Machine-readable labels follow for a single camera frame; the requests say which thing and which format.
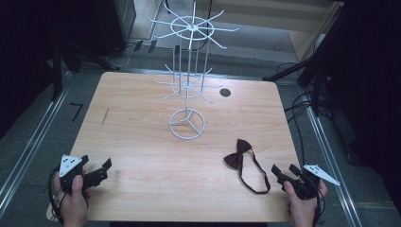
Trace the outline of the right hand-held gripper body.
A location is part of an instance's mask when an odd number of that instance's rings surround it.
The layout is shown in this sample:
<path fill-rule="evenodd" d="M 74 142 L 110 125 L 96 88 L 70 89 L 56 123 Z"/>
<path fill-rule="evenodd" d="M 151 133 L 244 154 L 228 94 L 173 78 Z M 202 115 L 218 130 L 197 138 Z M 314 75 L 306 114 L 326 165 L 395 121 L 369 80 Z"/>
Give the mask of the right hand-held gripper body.
<path fill-rule="evenodd" d="M 304 165 L 300 176 L 293 179 L 283 173 L 282 178 L 277 178 L 277 182 L 282 185 L 285 191 L 284 182 L 290 182 L 297 197 L 301 200 L 310 200 L 318 196 L 318 186 L 321 180 L 326 180 L 334 185 L 340 186 L 340 182 L 326 173 L 318 165 Z"/>

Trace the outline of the person's left hand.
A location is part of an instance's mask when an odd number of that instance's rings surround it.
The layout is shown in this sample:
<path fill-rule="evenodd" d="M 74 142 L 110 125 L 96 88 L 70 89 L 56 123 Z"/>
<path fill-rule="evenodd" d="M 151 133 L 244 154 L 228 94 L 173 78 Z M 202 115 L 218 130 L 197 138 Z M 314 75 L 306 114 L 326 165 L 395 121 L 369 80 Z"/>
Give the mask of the person's left hand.
<path fill-rule="evenodd" d="M 83 179 L 77 175 L 73 182 L 70 194 L 60 192 L 61 215 L 63 227 L 86 227 L 88 205 L 82 195 Z"/>

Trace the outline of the white wire display rack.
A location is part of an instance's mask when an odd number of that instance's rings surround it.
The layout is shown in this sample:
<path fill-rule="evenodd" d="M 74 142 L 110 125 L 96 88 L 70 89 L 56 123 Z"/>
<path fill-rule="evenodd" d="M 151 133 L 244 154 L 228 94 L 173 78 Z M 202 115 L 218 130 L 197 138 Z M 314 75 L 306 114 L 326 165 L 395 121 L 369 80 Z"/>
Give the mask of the white wire display rack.
<path fill-rule="evenodd" d="M 170 29 L 167 34 L 157 36 L 157 39 L 173 36 L 180 42 L 172 50 L 171 65 L 166 64 L 166 69 L 171 74 L 171 80 L 155 80 L 155 83 L 170 87 L 171 92 L 164 97 L 164 100 L 174 96 L 183 99 L 183 107 L 170 116 L 168 128 L 176 137 L 192 140 L 203 134 L 206 120 L 198 110 L 190 106 L 190 101 L 202 98 L 206 102 L 212 103 L 212 100 L 205 96 L 204 91 L 206 88 L 216 88 L 216 85 L 205 83 L 206 76 L 212 71 L 212 67 L 208 67 L 210 44 L 226 49 L 226 46 L 216 41 L 213 35 L 220 31 L 235 32 L 236 28 L 221 28 L 213 25 L 214 20 L 224 13 L 223 10 L 208 18 L 198 16 L 196 2 L 193 2 L 189 15 L 177 14 L 167 5 L 164 7 L 174 16 L 170 22 L 148 20 L 157 25 L 168 26 Z"/>

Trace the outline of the black metal stand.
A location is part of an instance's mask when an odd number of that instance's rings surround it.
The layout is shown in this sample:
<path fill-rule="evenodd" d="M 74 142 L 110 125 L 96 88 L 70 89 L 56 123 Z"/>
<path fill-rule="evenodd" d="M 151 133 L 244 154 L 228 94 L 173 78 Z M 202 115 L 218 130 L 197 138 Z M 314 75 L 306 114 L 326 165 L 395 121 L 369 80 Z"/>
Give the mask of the black metal stand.
<path fill-rule="evenodd" d="M 83 54 L 91 61 L 106 70 L 119 71 L 119 66 L 111 66 L 109 63 L 96 56 L 94 53 L 77 44 L 76 42 L 57 39 L 53 45 L 53 96 L 52 101 L 55 101 L 61 95 L 62 78 L 61 78 L 61 61 L 65 61 L 67 67 L 77 72 L 80 69 L 80 61 L 77 54 Z"/>
<path fill-rule="evenodd" d="M 309 58 L 299 63 L 295 63 L 288 69 L 276 73 L 273 76 L 263 77 L 263 80 L 275 82 L 278 79 L 282 79 L 291 73 L 303 69 L 303 73 L 298 77 L 297 82 L 300 86 L 307 86 L 311 80 L 314 80 L 311 108 L 313 113 L 318 116 L 319 95 L 322 89 L 323 79 L 325 78 L 324 72 L 330 62 L 330 57 L 334 55 L 334 51 L 340 39 L 340 32 L 345 28 L 349 14 L 350 9 L 344 6 L 340 11 L 339 17 L 329 29 L 321 44 Z"/>

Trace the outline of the dark maroon bow tie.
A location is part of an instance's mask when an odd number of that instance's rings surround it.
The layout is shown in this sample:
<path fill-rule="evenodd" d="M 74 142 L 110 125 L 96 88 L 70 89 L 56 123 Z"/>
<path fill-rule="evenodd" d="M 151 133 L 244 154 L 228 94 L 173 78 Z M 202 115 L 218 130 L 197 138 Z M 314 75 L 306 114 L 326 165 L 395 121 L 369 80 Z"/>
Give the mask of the dark maroon bow tie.
<path fill-rule="evenodd" d="M 243 166 L 244 166 L 244 154 L 246 152 L 249 152 L 252 155 L 253 163 L 255 164 L 257 169 L 262 173 L 263 180 L 264 180 L 264 183 L 266 186 L 265 190 L 257 191 L 244 181 L 242 174 L 243 174 Z M 266 195 L 270 192 L 271 186 L 270 186 L 268 175 L 267 175 L 266 171 L 261 167 L 261 165 L 256 160 L 256 156 L 253 152 L 253 147 L 248 141 L 243 140 L 243 139 L 237 139 L 236 140 L 236 152 L 225 156 L 223 158 L 223 161 L 225 162 L 225 164 L 228 167 L 237 171 L 239 180 L 242 182 L 242 184 L 247 189 L 249 189 L 255 195 Z"/>

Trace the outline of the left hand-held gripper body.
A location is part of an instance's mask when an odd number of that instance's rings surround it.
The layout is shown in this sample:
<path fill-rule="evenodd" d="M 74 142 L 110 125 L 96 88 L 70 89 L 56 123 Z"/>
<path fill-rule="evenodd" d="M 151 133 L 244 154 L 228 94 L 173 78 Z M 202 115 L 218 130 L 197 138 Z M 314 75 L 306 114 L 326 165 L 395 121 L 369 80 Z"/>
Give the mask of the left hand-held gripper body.
<path fill-rule="evenodd" d="M 73 157 L 63 155 L 61 157 L 61 165 L 59 168 L 59 177 L 61 180 L 61 190 L 70 193 L 72 182 L 77 175 L 81 175 L 83 179 L 83 190 L 90 187 L 96 187 L 108 178 L 107 171 L 102 167 L 90 173 L 83 173 L 83 165 L 81 164 L 81 157 Z"/>

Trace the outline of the dark cabinet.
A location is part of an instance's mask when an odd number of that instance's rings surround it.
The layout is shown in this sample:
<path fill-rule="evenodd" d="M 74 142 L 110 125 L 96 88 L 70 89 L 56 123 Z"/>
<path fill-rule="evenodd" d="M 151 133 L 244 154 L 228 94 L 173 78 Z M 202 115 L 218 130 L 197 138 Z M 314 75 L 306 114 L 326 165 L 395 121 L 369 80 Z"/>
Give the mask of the dark cabinet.
<path fill-rule="evenodd" d="M 133 0 L 95 0 L 100 22 L 101 53 L 107 56 L 122 51 L 136 18 Z"/>

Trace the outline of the person's right hand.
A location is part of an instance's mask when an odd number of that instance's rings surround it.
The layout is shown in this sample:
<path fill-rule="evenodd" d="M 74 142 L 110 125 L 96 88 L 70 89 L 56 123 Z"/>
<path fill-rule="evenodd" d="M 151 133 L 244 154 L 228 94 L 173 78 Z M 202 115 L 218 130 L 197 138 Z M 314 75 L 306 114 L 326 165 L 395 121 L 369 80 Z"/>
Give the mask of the person's right hand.
<path fill-rule="evenodd" d="M 284 188 L 288 194 L 287 209 L 290 215 L 291 227 L 314 227 L 314 220 L 318 214 L 318 205 L 327 193 L 327 187 L 320 181 L 318 189 L 320 198 L 301 200 L 297 197 L 290 182 L 284 182 Z"/>

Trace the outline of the metal floor rail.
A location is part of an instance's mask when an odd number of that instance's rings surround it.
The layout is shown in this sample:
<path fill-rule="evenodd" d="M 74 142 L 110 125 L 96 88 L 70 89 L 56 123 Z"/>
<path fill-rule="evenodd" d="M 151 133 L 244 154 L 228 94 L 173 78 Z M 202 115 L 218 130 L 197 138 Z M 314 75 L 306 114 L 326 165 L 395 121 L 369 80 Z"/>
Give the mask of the metal floor rail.
<path fill-rule="evenodd" d="M 321 119 L 314 114 L 312 108 L 307 109 L 309 121 L 312 125 L 312 129 L 318 140 L 327 171 L 340 182 L 339 185 L 335 186 L 335 191 L 340 201 L 340 207 L 345 215 L 349 227 L 363 227 L 361 219 L 359 217 L 356 204 L 350 194 L 347 183 L 344 181 L 343 174 L 340 171 L 336 157 L 333 153 L 332 147 L 324 131 Z"/>
<path fill-rule="evenodd" d="M 41 121 L 35 128 L 35 131 L 27 140 L 22 154 L 20 155 L 14 168 L 10 172 L 4 184 L 0 187 L 0 219 L 4 216 L 20 182 L 24 178 L 27 169 L 36 155 L 37 150 L 39 149 L 44 137 L 52 125 L 54 118 L 59 112 L 59 109 L 70 89 L 70 84 L 73 80 L 73 77 L 73 73 L 70 71 L 67 71 L 61 77 L 61 81 L 63 82 L 61 93 L 47 106 L 44 116 L 41 118 Z"/>

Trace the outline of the light wooden panel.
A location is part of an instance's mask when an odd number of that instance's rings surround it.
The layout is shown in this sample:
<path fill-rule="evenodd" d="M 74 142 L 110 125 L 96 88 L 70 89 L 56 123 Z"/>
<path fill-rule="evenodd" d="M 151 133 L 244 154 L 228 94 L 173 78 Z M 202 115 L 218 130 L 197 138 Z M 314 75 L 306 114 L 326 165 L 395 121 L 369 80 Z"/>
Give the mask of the light wooden panel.
<path fill-rule="evenodd" d="M 302 17 L 288 36 L 298 61 L 312 55 L 314 45 L 328 33 L 338 19 L 343 3 L 332 0 L 306 0 L 301 8 Z"/>

